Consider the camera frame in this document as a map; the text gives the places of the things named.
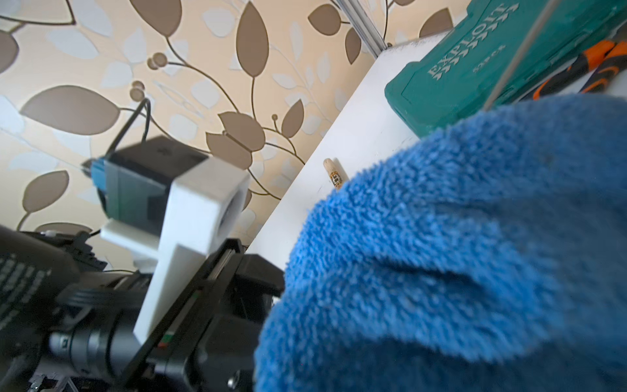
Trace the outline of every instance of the blue microfiber cloth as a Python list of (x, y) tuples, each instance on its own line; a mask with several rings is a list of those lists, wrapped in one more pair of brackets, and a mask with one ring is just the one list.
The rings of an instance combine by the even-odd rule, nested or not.
[(599, 95), (501, 107), (320, 202), (256, 390), (626, 390), (626, 116)]

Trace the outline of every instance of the wallpaper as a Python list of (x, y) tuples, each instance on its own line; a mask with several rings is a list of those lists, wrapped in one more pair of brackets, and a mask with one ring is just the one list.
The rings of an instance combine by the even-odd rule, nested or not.
[[(103, 155), (147, 97), (149, 137), (250, 172), (233, 232), (247, 245), (373, 62), (334, 2), (1, 0), (0, 223), (100, 228), (107, 218), (80, 165)], [(144, 121), (121, 146), (140, 141)], [(125, 250), (90, 243), (131, 265)]]
[(389, 45), (446, 31), (466, 17), (470, 0), (359, 0)]

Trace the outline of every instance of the green plastic case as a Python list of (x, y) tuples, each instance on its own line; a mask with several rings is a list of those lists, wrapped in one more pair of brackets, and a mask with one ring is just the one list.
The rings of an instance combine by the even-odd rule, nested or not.
[[(546, 2), (473, 0), (466, 19), (388, 83), (392, 109), (419, 137), (479, 111)], [(625, 19), (627, 0), (564, 0), (496, 104), (511, 102)]]

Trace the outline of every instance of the leaf pattern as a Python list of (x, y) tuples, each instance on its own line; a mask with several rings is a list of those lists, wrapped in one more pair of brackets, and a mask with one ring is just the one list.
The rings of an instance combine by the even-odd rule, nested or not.
[(353, 64), (361, 51), (361, 38), (354, 28), (350, 28), (349, 32), (346, 33), (344, 46), (346, 48), (346, 57), (348, 57), (349, 63)]
[(442, 33), (453, 28), (453, 19), (448, 8), (440, 9), (424, 22), (420, 29), (420, 37)]
[(81, 231), (86, 231), (87, 233), (92, 232), (92, 229), (87, 226), (78, 225), (76, 223), (64, 223), (64, 222), (46, 223), (44, 225), (38, 226), (37, 229), (35, 229), (35, 231), (38, 233), (42, 233), (48, 230), (54, 230), (54, 231), (57, 231), (58, 233), (69, 234), (69, 235), (77, 235)]
[(65, 85), (38, 93), (25, 103), (20, 113), (71, 134), (97, 135), (115, 124), (120, 109), (97, 92)]
[(270, 54), (268, 31), (259, 11), (248, 2), (237, 27), (235, 48), (244, 71), (255, 78), (263, 72)]
[(70, 183), (65, 170), (43, 174), (32, 180), (24, 191), (22, 207), (27, 213), (34, 213), (59, 200)]
[(231, 34), (235, 27), (235, 17), (231, 11), (224, 8), (211, 8), (203, 14), (204, 23), (209, 30), (219, 38)]
[(331, 4), (323, 4), (314, 9), (307, 19), (320, 34), (329, 36), (337, 34), (342, 25), (340, 13)]
[(272, 79), (274, 79), (279, 86), (287, 88), (288, 90), (297, 86), (294, 78), (284, 73), (273, 73)]
[(298, 62), (300, 55), (303, 54), (303, 31), (297, 22), (292, 22), (290, 26), (290, 41), (292, 41), (292, 52), (294, 53), (294, 61)]
[(290, 110), (288, 110), (283, 119), (283, 124), (281, 125), (281, 133), (283, 136), (288, 138), (293, 137), (303, 125), (304, 118), (305, 107), (303, 106), (303, 101), (299, 99), (298, 102), (290, 107)]
[(226, 135), (206, 134), (207, 147), (211, 153), (242, 170), (253, 163), (251, 152)]
[(227, 135), (250, 151), (259, 151), (266, 142), (266, 134), (253, 117), (236, 112), (219, 114)]
[(181, 0), (130, 0), (139, 16), (159, 34), (170, 37), (181, 23)]
[(18, 57), (19, 46), (12, 35), (0, 31), (0, 73), (6, 71)]

